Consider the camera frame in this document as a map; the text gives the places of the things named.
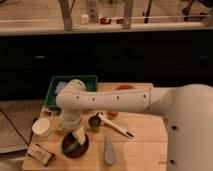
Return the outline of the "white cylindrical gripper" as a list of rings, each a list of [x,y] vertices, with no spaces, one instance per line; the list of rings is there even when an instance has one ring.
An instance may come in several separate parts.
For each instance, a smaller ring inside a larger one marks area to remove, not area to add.
[[[80,145],[83,145],[86,141],[84,127],[81,126],[82,113],[79,110],[66,111],[63,110],[60,114],[61,125],[69,130],[74,131],[73,136],[78,141]]]

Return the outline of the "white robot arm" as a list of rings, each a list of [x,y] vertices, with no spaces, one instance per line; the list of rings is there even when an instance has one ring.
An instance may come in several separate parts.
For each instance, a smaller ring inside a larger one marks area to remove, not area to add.
[[[88,92],[69,82],[56,96],[69,120],[83,110],[148,113],[168,120],[167,171],[213,171],[213,87],[190,84]]]

